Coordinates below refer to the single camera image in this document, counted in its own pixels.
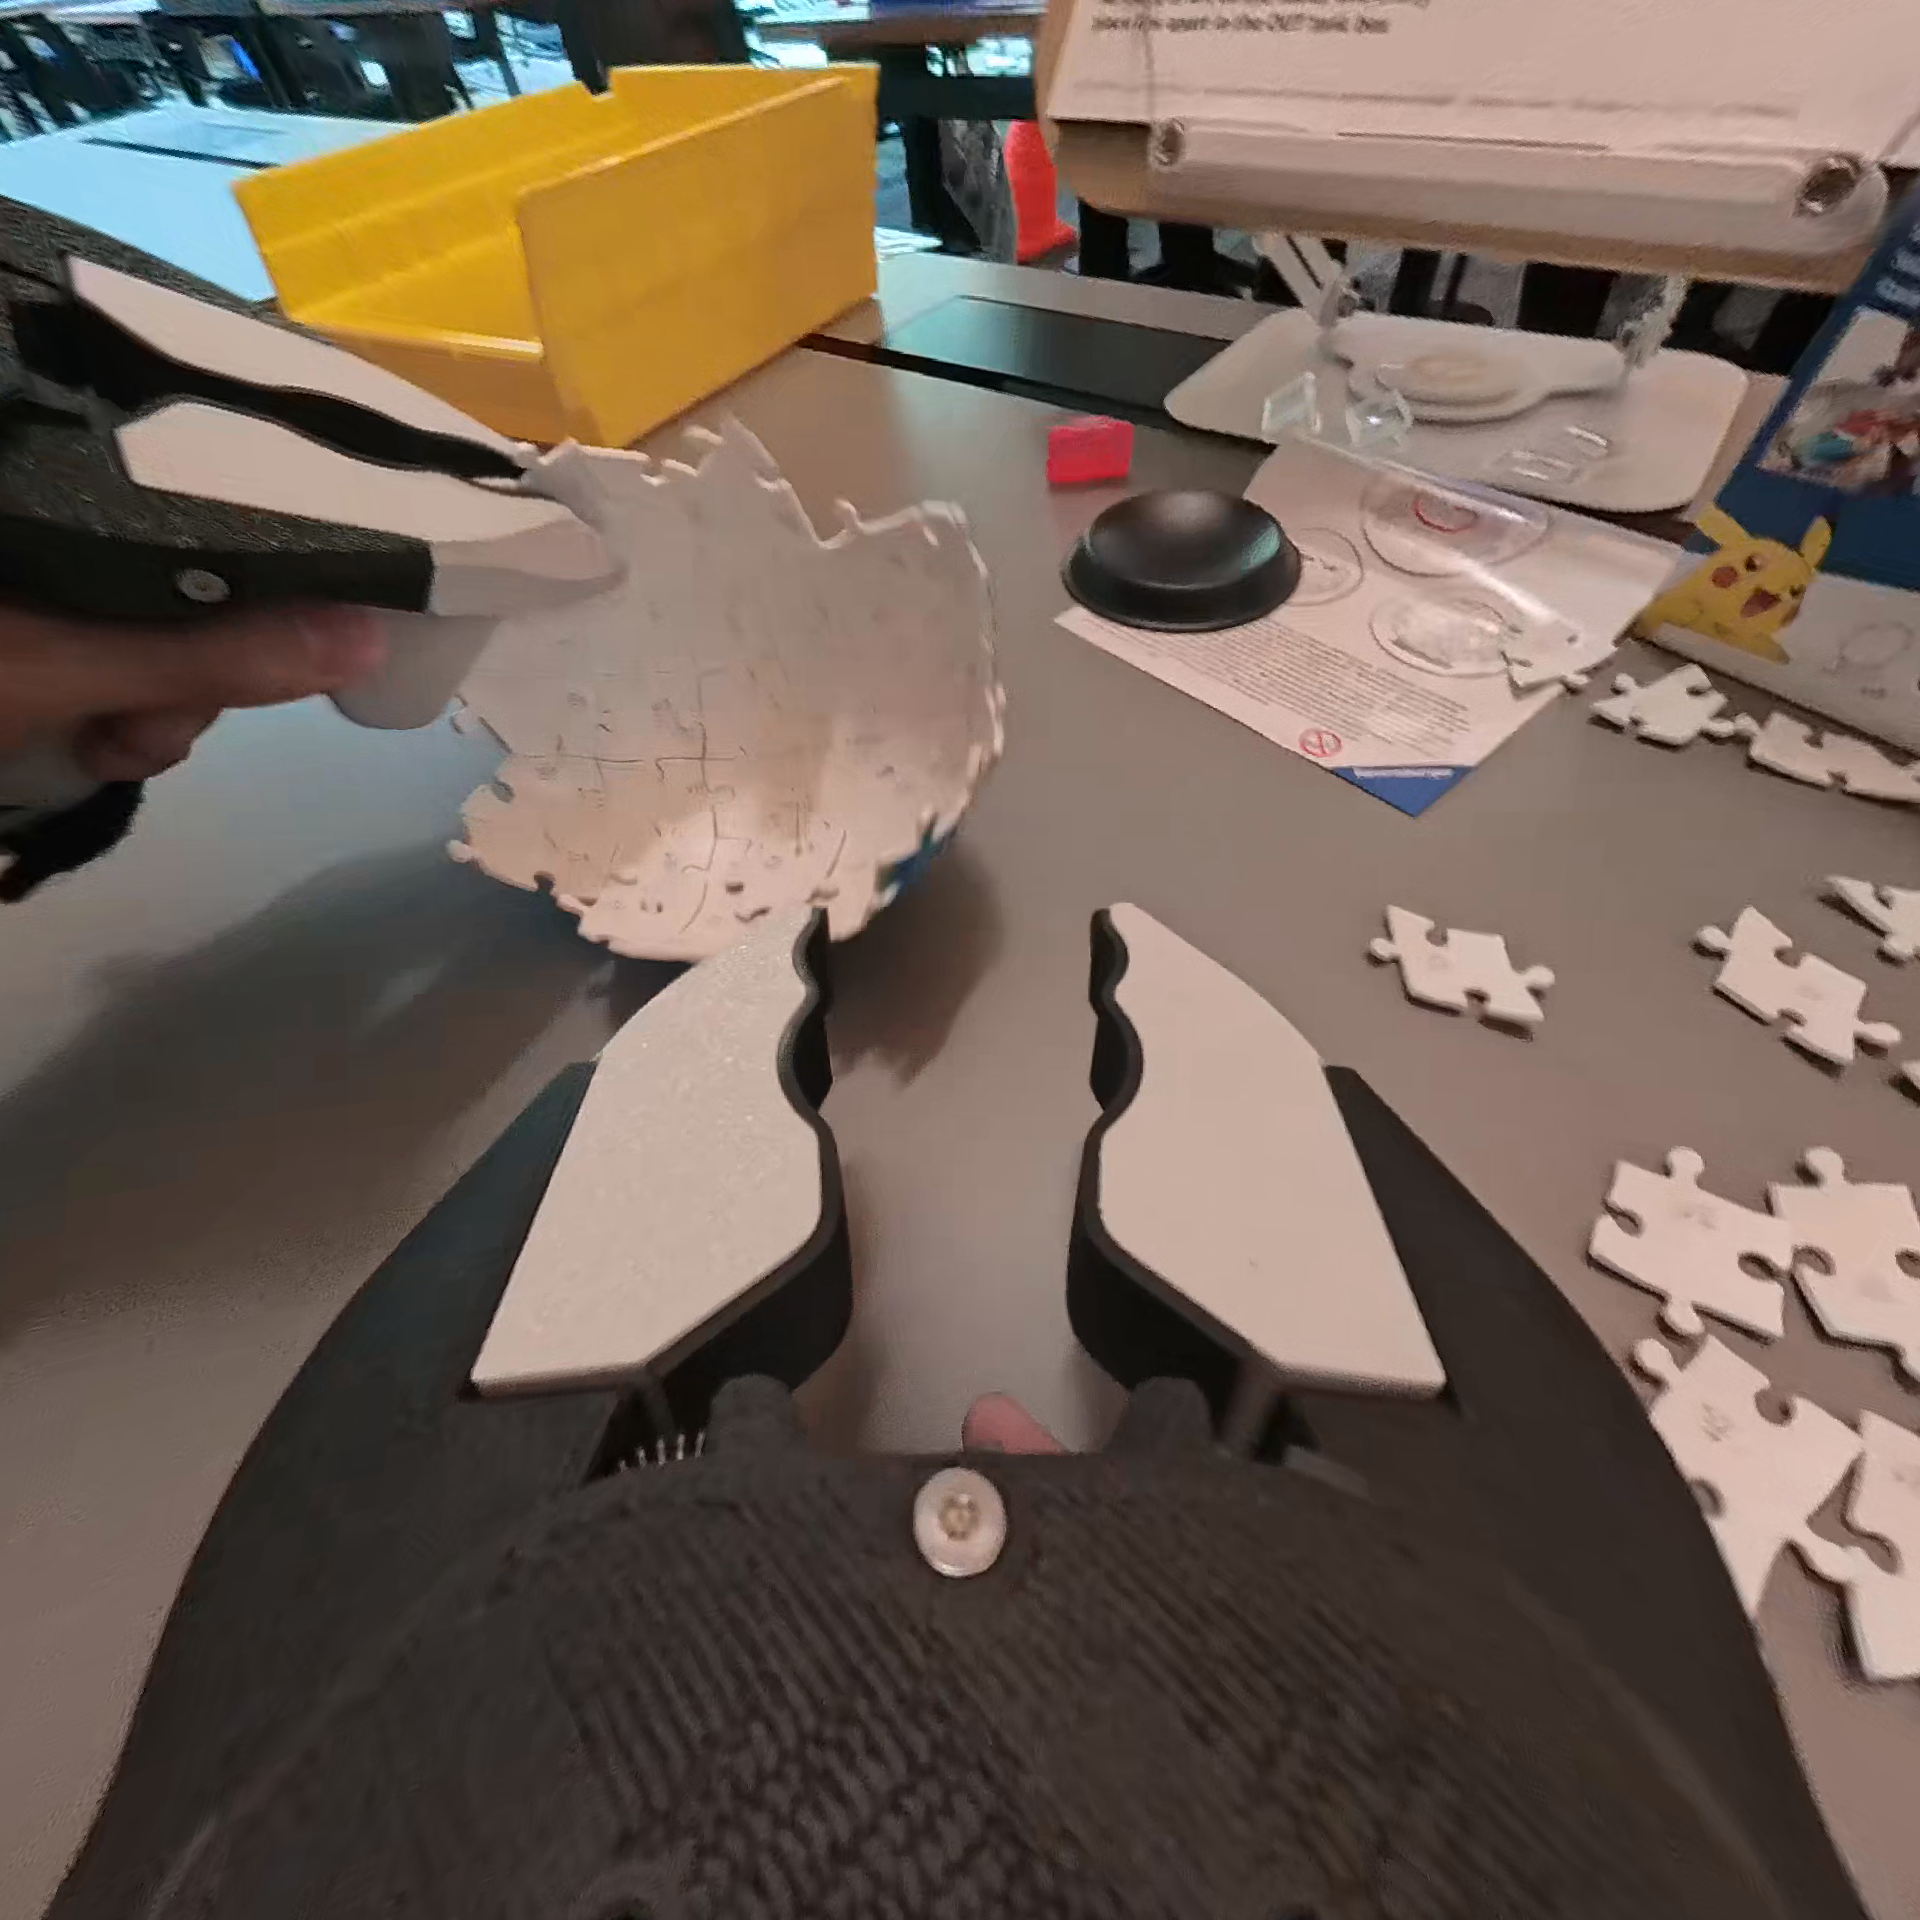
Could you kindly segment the blue puzzle box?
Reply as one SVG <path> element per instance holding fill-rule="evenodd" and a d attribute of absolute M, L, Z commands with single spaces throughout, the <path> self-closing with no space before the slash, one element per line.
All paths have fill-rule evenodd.
<path fill-rule="evenodd" d="M 1633 635 L 1915 751 L 1915 184 Z"/>

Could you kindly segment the folded paper leaflet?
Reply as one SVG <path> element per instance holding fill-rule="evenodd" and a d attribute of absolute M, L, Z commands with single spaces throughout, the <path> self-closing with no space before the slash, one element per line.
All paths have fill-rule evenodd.
<path fill-rule="evenodd" d="M 1059 624 L 1415 817 L 1616 651 L 1670 581 L 1648 535 L 1346 451 L 1288 443 L 1249 497 L 1304 557 L 1228 631 Z"/>

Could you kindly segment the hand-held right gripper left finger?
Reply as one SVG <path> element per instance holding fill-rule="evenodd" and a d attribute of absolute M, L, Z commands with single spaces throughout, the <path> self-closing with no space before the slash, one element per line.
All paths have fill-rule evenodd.
<path fill-rule="evenodd" d="M 850 1317 L 825 1099 L 827 915 L 774 915 L 592 1063 L 471 1365 L 487 1400 L 721 1373 L 808 1381 Z"/>

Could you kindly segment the clear plastic stand tray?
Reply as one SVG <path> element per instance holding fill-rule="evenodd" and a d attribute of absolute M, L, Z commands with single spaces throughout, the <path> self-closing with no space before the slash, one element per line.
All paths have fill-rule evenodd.
<path fill-rule="evenodd" d="M 1326 436 L 1288 438 L 1350 451 L 1343 401 L 1351 372 L 1320 347 L 1322 328 L 1304 311 L 1263 320 L 1211 357 L 1167 397 L 1174 421 L 1232 438 L 1260 440 L 1263 399 L 1302 372 L 1320 374 Z M 1628 366 L 1612 392 L 1547 399 L 1500 422 L 1417 422 L 1383 459 L 1483 489 L 1531 496 L 1594 513 L 1679 511 L 1703 489 L 1720 446 L 1745 405 L 1745 372 L 1698 352 L 1663 350 L 1643 366 Z M 1563 424 L 1608 435 L 1615 454 L 1587 470 L 1568 468 L 1558 486 L 1507 485 L 1498 462 L 1505 447 L 1544 447 Z"/>

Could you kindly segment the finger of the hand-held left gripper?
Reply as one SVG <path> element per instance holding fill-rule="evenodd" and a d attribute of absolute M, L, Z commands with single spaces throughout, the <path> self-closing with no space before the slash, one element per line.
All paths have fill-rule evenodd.
<path fill-rule="evenodd" d="M 65 257 L 65 283 L 76 308 L 169 368 L 151 377 L 155 392 L 234 401 L 337 451 L 423 470 L 516 477 L 530 462 L 519 440 L 319 333 L 83 255 Z"/>
<path fill-rule="evenodd" d="M 116 424 L 136 485 L 230 507 L 294 513 L 423 548 L 426 588 L 347 584 L 331 601 L 378 607 L 387 654 L 335 694 L 366 728 L 435 721 L 507 617 L 568 607 L 612 584 L 623 560 L 570 503 L 538 492 L 539 451 L 430 407 L 416 419 L 350 408 L 395 428 L 390 459 L 214 399 L 167 399 Z"/>

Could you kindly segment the white paddle-shaped holder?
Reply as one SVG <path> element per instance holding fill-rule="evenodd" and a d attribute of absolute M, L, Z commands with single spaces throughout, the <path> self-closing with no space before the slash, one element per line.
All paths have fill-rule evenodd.
<path fill-rule="evenodd" d="M 1520 419 L 1547 399 L 1615 392 L 1628 374 L 1610 343 L 1447 320 L 1358 313 L 1318 343 L 1362 389 L 1401 396 L 1432 424 Z"/>

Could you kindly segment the grey partial puzzle ball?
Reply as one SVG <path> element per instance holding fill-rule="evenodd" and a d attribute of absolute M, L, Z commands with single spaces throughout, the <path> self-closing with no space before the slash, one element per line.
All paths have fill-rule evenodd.
<path fill-rule="evenodd" d="M 820 531 L 735 419 L 678 459 L 566 443 L 526 475 L 620 575 L 504 622 L 466 677 L 452 725 L 504 759 L 448 856 L 623 957 L 698 965 L 791 912 L 855 939 L 1004 753 L 970 517 L 841 501 Z"/>

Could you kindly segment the person's left hand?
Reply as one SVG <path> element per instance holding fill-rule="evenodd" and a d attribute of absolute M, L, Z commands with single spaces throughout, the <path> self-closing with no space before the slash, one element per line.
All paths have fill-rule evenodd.
<path fill-rule="evenodd" d="M 378 672 L 382 620 L 265 607 L 183 627 L 2 613 L 2 759 L 60 751 L 92 782 L 143 782 L 227 713 L 330 696 Z"/>

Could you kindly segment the yellow plastic bin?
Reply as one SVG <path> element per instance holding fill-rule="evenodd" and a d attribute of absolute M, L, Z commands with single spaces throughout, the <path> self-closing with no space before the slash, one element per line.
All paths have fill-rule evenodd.
<path fill-rule="evenodd" d="M 516 440 L 625 447 L 872 299 L 872 64 L 620 65 L 234 188 L 280 311 Z"/>

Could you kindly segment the black dome stand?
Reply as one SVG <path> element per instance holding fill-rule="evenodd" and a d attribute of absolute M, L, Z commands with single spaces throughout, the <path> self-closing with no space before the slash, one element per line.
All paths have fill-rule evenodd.
<path fill-rule="evenodd" d="M 1070 598 L 1140 632 L 1224 632 L 1282 607 L 1304 552 L 1249 496 L 1148 489 L 1103 510 L 1063 560 Z"/>

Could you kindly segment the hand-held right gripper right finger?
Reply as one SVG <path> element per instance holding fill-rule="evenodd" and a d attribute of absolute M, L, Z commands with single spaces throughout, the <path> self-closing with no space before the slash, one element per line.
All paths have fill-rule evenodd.
<path fill-rule="evenodd" d="M 1278 1388 L 1438 1400 L 1447 1371 L 1296 1023 L 1218 959 L 1116 903 L 1089 929 L 1095 1120 L 1080 1164 L 1067 1317 L 1126 1388 L 1231 1404 Z"/>

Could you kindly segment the orange cone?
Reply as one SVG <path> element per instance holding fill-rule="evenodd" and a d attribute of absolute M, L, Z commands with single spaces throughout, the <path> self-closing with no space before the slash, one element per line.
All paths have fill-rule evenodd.
<path fill-rule="evenodd" d="M 1063 215 L 1059 171 L 1041 124 L 1010 121 L 1002 136 L 1002 159 L 1016 213 L 1016 262 L 1036 267 L 1078 251 L 1080 230 Z"/>

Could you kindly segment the pile of loose puzzle pieces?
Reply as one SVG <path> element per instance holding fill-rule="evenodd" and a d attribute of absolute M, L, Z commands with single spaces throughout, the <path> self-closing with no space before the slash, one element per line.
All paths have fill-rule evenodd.
<path fill-rule="evenodd" d="M 1859 735 L 1814 732 L 1783 713 L 1721 719 L 1711 694 L 1703 667 L 1689 664 L 1647 686 L 1618 677 L 1594 713 L 1634 727 L 1634 708 L 1658 700 L 1679 721 L 1675 745 L 1738 735 L 1769 773 L 1872 799 L 1915 799 L 1915 759 L 1899 763 Z M 1823 1065 L 1898 1041 L 1886 1023 L 1862 1019 L 1859 976 L 1811 953 L 1793 957 L 1793 941 L 1759 907 L 1745 907 L 1731 928 L 1703 928 L 1697 949 L 1721 959 L 1720 997 Z M 1475 1009 L 1522 1030 L 1546 1016 L 1553 971 L 1514 966 L 1498 934 L 1435 929 L 1390 904 L 1370 957 L 1396 966 L 1404 992 L 1432 1007 Z M 1915 1681 L 1915 1430 L 1870 1411 L 1842 1420 L 1804 1399 L 1790 1399 L 1771 1422 L 1760 1369 L 1708 1331 L 1715 1318 L 1780 1336 L 1790 1279 L 1820 1332 L 1896 1360 L 1915 1392 L 1913 1188 L 1862 1181 L 1841 1151 L 1811 1144 L 1794 1180 L 1769 1187 L 1768 1209 L 1756 1211 L 1703 1187 L 1703 1167 L 1681 1144 L 1658 1171 L 1618 1164 L 1592 1228 L 1588 1257 L 1656 1295 L 1664 1332 L 1692 1341 L 1686 1360 L 1660 1336 L 1634 1348 L 1634 1369 L 1660 1388 L 1648 1416 L 1673 1468 L 1708 1499 L 1711 1534 L 1748 1617 L 1793 1551 L 1839 1588 L 1864 1675 Z M 1817 1509 L 1841 1488 L 1850 1543 L 1815 1531 Z"/>

